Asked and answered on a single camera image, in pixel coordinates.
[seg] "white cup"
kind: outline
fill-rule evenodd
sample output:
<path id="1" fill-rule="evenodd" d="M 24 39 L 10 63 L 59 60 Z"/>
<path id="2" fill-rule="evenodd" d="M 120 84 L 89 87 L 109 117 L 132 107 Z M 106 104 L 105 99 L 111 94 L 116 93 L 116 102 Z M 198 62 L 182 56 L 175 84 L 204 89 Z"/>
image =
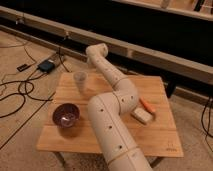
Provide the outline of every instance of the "white cup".
<path id="1" fill-rule="evenodd" d="M 83 93 L 85 90 L 87 73 L 84 71 L 77 71 L 73 74 L 73 79 L 80 93 Z"/>

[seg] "orange carrot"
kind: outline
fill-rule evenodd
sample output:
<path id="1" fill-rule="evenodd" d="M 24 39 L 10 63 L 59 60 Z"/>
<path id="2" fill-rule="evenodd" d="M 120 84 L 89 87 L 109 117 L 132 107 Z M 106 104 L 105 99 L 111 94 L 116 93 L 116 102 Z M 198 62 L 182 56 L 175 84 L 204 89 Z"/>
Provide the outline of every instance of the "orange carrot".
<path id="1" fill-rule="evenodd" d="M 147 101 L 145 101 L 142 97 L 140 97 L 140 102 L 143 105 L 143 107 L 145 108 L 145 110 L 151 114 L 155 114 L 156 113 L 156 109 Z"/>

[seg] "cable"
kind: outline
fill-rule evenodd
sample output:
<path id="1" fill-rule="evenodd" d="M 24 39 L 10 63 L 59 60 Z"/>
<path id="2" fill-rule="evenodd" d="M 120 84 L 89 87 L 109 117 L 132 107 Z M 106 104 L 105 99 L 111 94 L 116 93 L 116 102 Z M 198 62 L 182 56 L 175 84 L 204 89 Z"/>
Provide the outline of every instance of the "cable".
<path id="1" fill-rule="evenodd" d="M 211 101 L 211 103 L 210 103 L 210 106 L 209 106 L 209 120 L 208 120 L 208 126 L 207 126 L 207 133 L 206 133 L 206 136 L 205 136 L 205 141 L 206 141 L 206 144 L 208 145 L 208 147 L 209 147 L 209 149 L 212 151 L 212 153 L 213 153 L 213 149 L 212 149 L 212 147 L 211 147 L 211 145 L 209 144 L 209 142 L 208 142 L 208 134 L 209 134 L 209 129 L 210 129 L 210 124 L 211 124 L 211 109 L 212 109 L 212 105 L 213 105 L 213 99 L 212 99 L 212 101 Z"/>
<path id="2" fill-rule="evenodd" d="M 25 45 L 27 45 L 28 43 L 29 43 L 29 41 L 30 41 L 30 36 L 29 36 L 29 39 L 26 41 L 26 42 L 22 42 L 22 41 L 20 41 L 20 40 L 18 40 L 21 44 L 18 44 L 18 45 L 10 45 L 10 46 L 0 46 L 0 48 L 2 48 L 2 49 L 6 49 L 6 48 L 15 48 L 15 47 L 22 47 L 22 46 L 25 46 Z"/>
<path id="3" fill-rule="evenodd" d="M 44 76 L 44 75 L 45 75 L 45 74 L 43 73 L 43 74 L 41 74 L 41 75 L 40 75 L 39 77 L 37 77 L 37 78 L 30 79 L 30 77 L 32 76 L 32 74 L 31 74 L 25 81 L 23 81 L 23 82 L 21 82 L 21 83 L 19 84 L 18 92 L 19 92 L 20 94 L 27 95 L 27 97 L 29 97 L 29 98 L 32 99 L 32 100 L 36 100 L 36 101 L 52 101 L 52 99 L 39 99 L 39 98 L 36 98 L 36 97 L 32 97 L 32 96 L 30 95 L 31 92 L 28 92 L 28 91 L 27 91 L 27 83 L 28 83 L 29 81 L 39 79 L 39 78 L 41 78 L 41 77 Z M 22 85 L 24 85 L 24 91 L 25 91 L 24 93 L 21 91 Z"/>
<path id="4" fill-rule="evenodd" d="M 59 56 L 59 60 L 61 62 L 61 65 L 64 67 L 64 69 L 67 71 L 67 72 L 71 72 L 65 65 L 64 65 L 64 62 L 62 61 L 61 59 L 61 46 L 62 46 L 62 43 L 67 39 L 67 37 L 63 38 L 59 47 L 58 47 L 58 56 Z"/>
<path id="5" fill-rule="evenodd" d="M 28 76 L 28 78 L 27 78 L 26 80 L 9 81 L 9 82 L 4 82 L 4 83 L 0 84 L 0 86 L 4 86 L 4 85 L 8 85 L 8 84 L 15 84 L 15 83 L 23 84 L 23 83 L 24 83 L 25 86 L 26 86 L 25 92 L 24 92 L 24 93 L 21 92 L 21 89 L 19 90 L 19 87 L 18 87 L 18 93 L 17 93 L 17 92 L 16 92 L 16 93 L 11 93 L 11 94 L 9 94 L 9 95 L 7 95 L 7 96 L 5 96 L 5 97 L 3 97 L 3 98 L 0 99 L 0 101 L 3 101 L 3 100 L 5 100 L 5 99 L 7 99 L 7 98 L 9 98 L 9 97 L 11 97 L 11 96 L 21 96 L 21 97 L 23 98 L 23 101 L 22 101 L 21 105 L 20 105 L 17 109 L 15 109 L 13 112 L 10 112 L 10 113 L 8 113 L 8 114 L 1 115 L 0 118 L 5 118 L 5 117 L 8 117 L 8 116 L 13 115 L 13 114 L 15 114 L 16 112 L 18 112 L 18 111 L 24 106 L 24 104 L 26 103 L 26 97 L 25 97 L 25 95 L 28 96 L 28 94 L 30 94 L 31 92 L 33 92 L 33 90 L 34 90 L 34 88 L 35 88 L 34 84 L 33 84 L 32 82 L 30 82 L 30 81 L 37 80 L 37 79 L 41 78 L 41 77 L 44 75 L 44 74 L 41 74 L 41 75 L 39 75 L 38 77 L 30 78 L 36 71 L 37 71 L 37 70 L 34 70 L 34 71 Z M 27 84 L 30 84 L 30 85 L 31 85 L 31 89 L 30 89 L 30 90 L 27 90 Z"/>
<path id="6" fill-rule="evenodd" d="M 3 76 L 3 78 L 1 79 L 1 82 L 2 83 L 4 83 L 4 79 L 6 79 L 6 77 L 8 77 L 8 76 L 10 76 L 10 75 L 17 75 L 18 74 L 18 72 L 16 72 L 16 73 L 14 73 L 14 74 L 5 74 L 4 76 Z M 1 91 L 1 93 L 0 93 L 0 96 L 2 96 L 3 94 L 4 94 L 4 92 L 5 92 L 5 90 L 7 89 L 7 86 L 6 85 L 4 85 L 4 88 L 2 89 L 2 91 Z"/>
<path id="7" fill-rule="evenodd" d="M 204 132 L 211 138 L 213 138 L 213 135 L 209 133 L 209 131 L 206 129 L 205 124 L 204 124 L 204 115 L 206 112 L 207 107 L 210 105 L 210 107 L 212 107 L 212 102 L 211 102 L 211 97 L 209 97 L 209 99 L 207 100 L 205 107 L 203 109 L 202 115 L 201 115 L 201 125 L 203 127 Z"/>
<path id="8" fill-rule="evenodd" d="M 208 123 L 207 123 L 207 129 L 206 129 L 205 124 L 204 124 L 204 115 L 205 115 L 205 112 L 206 112 L 206 109 L 207 109 L 208 106 L 209 106 L 209 112 L 208 112 Z M 208 145 L 209 149 L 213 152 L 213 149 L 208 142 L 208 137 L 213 138 L 213 135 L 210 134 L 210 132 L 209 132 L 210 131 L 210 124 L 211 124 L 211 109 L 212 109 L 212 106 L 213 106 L 213 98 L 209 97 L 209 99 L 207 100 L 205 107 L 203 109 L 202 115 L 201 115 L 201 124 L 202 124 L 203 130 L 205 132 L 206 144 Z"/>
<path id="9" fill-rule="evenodd" d="M 48 101 L 45 101 L 44 103 L 42 103 L 37 110 L 35 110 L 35 112 L 32 113 L 32 115 L 30 115 L 30 117 L 1 145 L 0 150 L 2 150 L 7 144 L 8 142 L 28 123 L 28 121 L 47 103 Z"/>
<path id="10" fill-rule="evenodd" d="M 31 64 L 31 66 L 37 64 L 37 61 L 36 61 L 36 60 L 29 54 L 29 52 L 27 51 L 27 49 L 26 49 L 26 45 L 27 45 L 27 44 L 24 44 L 21 40 L 19 40 L 19 39 L 17 38 L 17 36 L 15 36 L 15 39 L 23 44 L 23 48 L 24 48 L 25 53 L 26 53 L 27 56 L 33 61 L 33 63 Z"/>

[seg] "robotic arm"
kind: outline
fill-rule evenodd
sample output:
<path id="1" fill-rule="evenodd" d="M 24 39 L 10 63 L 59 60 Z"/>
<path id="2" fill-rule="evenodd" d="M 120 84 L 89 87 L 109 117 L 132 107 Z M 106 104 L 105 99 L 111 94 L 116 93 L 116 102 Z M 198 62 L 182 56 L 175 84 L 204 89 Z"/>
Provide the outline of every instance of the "robotic arm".
<path id="1" fill-rule="evenodd" d="M 111 171 L 151 171 L 148 161 L 132 138 L 119 115 L 131 112 L 138 104 L 134 84 L 109 63 L 105 44 L 86 49 L 91 64 L 96 66 L 113 92 L 99 94 L 88 103 L 89 120 Z"/>

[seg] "table top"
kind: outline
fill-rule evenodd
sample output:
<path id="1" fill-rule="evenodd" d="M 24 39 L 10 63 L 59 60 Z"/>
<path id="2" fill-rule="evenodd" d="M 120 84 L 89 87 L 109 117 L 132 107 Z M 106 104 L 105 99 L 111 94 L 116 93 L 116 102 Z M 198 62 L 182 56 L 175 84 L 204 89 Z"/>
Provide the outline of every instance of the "table top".
<path id="1" fill-rule="evenodd" d="M 160 77 L 129 75 L 140 95 L 156 108 L 156 118 L 147 125 L 141 124 L 130 114 L 122 120 L 145 156 L 183 157 L 183 151 L 173 115 Z M 72 73 L 62 74 L 37 143 L 43 151 L 101 153 L 87 115 L 89 99 L 99 93 L 112 91 L 101 74 L 89 73 L 86 91 L 79 93 Z M 52 121 L 54 110 L 63 103 L 73 103 L 80 109 L 80 119 L 71 128 L 59 128 Z"/>

